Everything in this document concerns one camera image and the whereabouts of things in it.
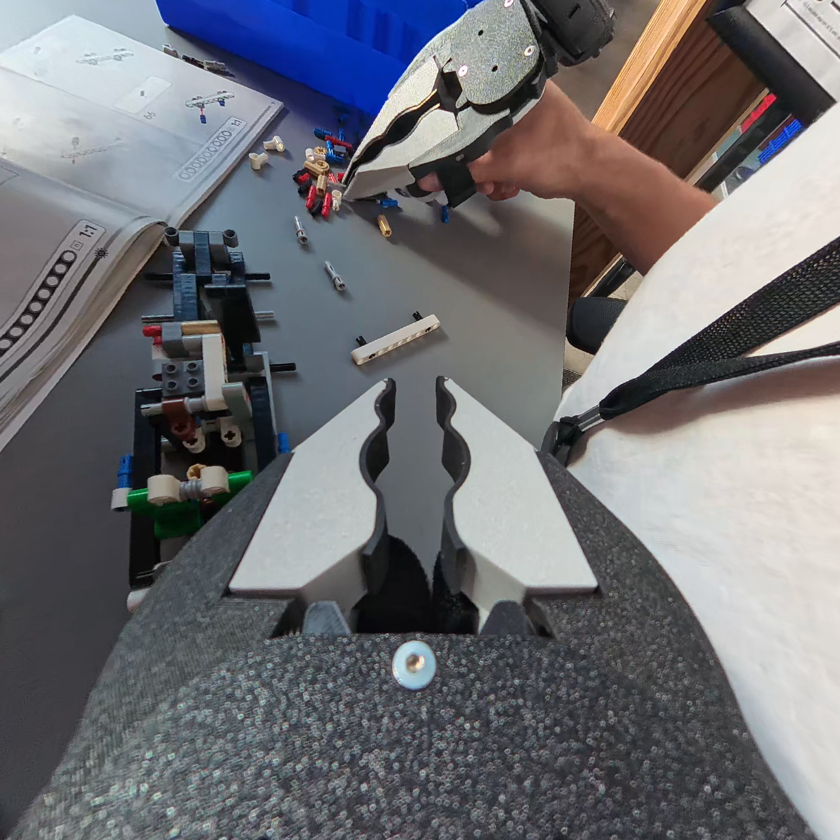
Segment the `white lego beam black pins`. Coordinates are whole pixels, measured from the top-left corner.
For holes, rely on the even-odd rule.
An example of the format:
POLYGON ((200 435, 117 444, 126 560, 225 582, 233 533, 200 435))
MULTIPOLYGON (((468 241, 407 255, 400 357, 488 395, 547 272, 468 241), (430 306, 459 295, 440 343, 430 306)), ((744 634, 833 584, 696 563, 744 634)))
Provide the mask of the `white lego beam black pins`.
POLYGON ((412 318, 413 320, 408 325, 371 342, 359 335, 355 339, 357 347, 351 352, 352 361, 356 365, 363 365, 435 331, 440 326, 439 319, 433 314, 423 317, 419 311, 414 311, 412 318))

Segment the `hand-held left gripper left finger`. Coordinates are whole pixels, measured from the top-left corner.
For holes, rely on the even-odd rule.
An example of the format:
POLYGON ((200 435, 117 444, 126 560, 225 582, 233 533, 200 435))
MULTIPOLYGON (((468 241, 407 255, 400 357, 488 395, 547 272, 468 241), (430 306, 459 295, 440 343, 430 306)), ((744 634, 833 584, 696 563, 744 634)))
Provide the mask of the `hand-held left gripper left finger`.
POLYGON ((230 583, 236 595, 353 608, 382 587, 387 528, 375 479, 389 462, 396 384, 377 382, 297 446, 230 583))

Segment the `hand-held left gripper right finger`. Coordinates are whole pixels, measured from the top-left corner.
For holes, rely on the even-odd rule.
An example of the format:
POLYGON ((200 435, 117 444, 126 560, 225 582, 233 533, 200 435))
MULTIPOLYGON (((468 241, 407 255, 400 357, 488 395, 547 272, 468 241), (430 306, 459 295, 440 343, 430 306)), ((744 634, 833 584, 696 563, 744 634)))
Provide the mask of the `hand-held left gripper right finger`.
POLYGON ((444 500, 444 580, 478 609, 595 592, 598 583, 536 449, 453 380, 436 380, 444 500))

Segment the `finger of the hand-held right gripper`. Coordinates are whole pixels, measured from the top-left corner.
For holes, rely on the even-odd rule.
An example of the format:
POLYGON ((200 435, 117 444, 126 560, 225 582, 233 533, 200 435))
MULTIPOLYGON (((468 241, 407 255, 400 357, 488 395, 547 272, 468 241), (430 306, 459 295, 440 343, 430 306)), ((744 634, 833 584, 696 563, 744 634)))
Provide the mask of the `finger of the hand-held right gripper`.
MULTIPOLYGON (((429 41, 394 85, 383 105, 397 105, 400 109, 411 109, 417 105, 439 105, 442 110, 455 111, 459 94, 450 95, 442 82, 443 68, 452 57, 452 45, 452 36, 436 36, 429 41)), ((450 165, 459 165, 459 152, 438 151, 436 155, 428 156, 434 149, 440 150, 440 144, 456 134, 415 160, 415 165, 411 167, 411 174, 415 179, 423 176, 413 174, 413 170, 425 165, 431 165, 433 172, 441 172, 450 165)))
POLYGON ((384 105, 344 174, 343 199, 365 200, 414 182, 415 160, 455 134, 466 112, 467 108, 451 112, 439 105, 384 105))

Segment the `person's right hand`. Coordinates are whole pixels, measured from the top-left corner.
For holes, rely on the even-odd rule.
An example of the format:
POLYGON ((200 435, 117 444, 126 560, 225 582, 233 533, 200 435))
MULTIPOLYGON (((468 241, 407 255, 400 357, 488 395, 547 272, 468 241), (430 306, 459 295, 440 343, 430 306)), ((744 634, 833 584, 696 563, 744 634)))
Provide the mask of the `person's right hand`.
POLYGON ((541 99, 468 168, 477 192, 492 201, 520 192, 575 200, 611 139, 549 81, 541 99))

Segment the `blue plastic bin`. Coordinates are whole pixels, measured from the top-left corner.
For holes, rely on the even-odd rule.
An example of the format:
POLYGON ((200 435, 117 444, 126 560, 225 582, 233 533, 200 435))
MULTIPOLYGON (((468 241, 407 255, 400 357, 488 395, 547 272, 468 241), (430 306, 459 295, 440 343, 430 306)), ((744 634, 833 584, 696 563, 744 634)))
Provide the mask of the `blue plastic bin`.
POLYGON ((164 22, 363 112, 477 1, 158 1, 164 22))

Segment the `lego instruction booklet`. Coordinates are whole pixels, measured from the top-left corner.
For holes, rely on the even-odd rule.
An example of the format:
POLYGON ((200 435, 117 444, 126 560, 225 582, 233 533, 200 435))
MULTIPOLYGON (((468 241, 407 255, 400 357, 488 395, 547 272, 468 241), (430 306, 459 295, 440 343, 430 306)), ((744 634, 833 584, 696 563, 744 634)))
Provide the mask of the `lego instruction booklet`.
POLYGON ((2 53, 2 447, 283 107, 79 16, 2 53))

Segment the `white printed paper sign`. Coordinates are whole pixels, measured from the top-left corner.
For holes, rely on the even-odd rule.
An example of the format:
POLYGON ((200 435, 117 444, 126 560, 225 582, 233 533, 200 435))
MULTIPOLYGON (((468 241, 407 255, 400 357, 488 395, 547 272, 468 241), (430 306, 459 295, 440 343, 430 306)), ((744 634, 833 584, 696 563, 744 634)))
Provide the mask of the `white printed paper sign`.
POLYGON ((839 2, 748 1, 749 13, 839 101, 839 2))

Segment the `person's right forearm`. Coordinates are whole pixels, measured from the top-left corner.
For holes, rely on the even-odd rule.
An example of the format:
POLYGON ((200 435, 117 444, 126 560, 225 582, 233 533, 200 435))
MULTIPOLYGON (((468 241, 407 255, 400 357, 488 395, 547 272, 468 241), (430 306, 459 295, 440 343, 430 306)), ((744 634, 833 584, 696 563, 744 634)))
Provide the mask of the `person's right forearm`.
POLYGON ((612 133, 584 121, 560 195, 582 207, 642 275, 716 205, 612 133))

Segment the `black office chair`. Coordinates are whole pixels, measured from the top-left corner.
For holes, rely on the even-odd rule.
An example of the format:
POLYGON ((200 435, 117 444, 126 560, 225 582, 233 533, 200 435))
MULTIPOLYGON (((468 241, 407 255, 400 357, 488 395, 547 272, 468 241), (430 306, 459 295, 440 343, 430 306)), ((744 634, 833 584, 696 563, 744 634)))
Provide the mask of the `black office chair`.
POLYGON ((627 301, 612 297, 580 297, 569 310, 566 338, 577 350, 596 354, 620 317, 627 301))

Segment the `black post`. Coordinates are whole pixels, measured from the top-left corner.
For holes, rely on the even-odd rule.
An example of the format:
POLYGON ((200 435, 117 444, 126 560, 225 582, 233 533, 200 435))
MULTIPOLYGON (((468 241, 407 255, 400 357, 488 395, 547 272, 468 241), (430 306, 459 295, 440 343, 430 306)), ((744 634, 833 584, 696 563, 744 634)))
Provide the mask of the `black post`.
POLYGON ((836 103, 821 83, 748 12, 744 1, 715 2, 707 23, 803 126, 814 123, 836 103))

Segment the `blue ribbed box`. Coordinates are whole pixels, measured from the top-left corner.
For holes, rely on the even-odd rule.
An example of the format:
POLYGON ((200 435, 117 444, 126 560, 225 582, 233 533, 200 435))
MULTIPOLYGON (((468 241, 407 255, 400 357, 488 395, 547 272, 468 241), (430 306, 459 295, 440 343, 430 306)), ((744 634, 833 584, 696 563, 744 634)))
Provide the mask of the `blue ribbed box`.
POLYGON ((802 131, 803 126, 798 119, 792 116, 788 118, 759 147, 759 166, 766 165, 777 154, 782 152, 802 131))

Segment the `partly built lego model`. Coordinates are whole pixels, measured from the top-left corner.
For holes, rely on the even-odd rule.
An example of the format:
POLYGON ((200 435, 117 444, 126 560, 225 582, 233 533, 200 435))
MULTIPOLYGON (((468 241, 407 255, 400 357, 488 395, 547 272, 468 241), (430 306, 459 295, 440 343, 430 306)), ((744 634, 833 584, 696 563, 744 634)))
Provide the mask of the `partly built lego model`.
POLYGON ((191 538, 279 455, 273 364, 259 348, 251 285, 270 275, 246 269, 234 230, 168 227, 171 270, 147 273, 171 287, 172 313, 143 316, 154 386, 133 403, 133 446, 121 458, 111 509, 130 515, 132 611, 163 571, 163 543, 191 538))

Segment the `small grey black lego assembly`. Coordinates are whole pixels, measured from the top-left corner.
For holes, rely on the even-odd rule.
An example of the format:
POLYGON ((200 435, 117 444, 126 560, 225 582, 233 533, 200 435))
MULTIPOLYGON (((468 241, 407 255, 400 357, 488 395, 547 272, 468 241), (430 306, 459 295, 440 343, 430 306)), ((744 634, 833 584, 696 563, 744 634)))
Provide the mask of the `small grey black lego assembly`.
POLYGON ((179 53, 177 49, 170 44, 163 44, 162 50, 166 55, 171 56, 175 59, 182 60, 186 64, 189 64, 193 67, 198 67, 199 69, 212 72, 213 74, 219 76, 229 77, 232 75, 230 70, 227 68, 227 65, 223 61, 216 59, 199 59, 193 56, 189 56, 187 54, 182 54, 179 53))

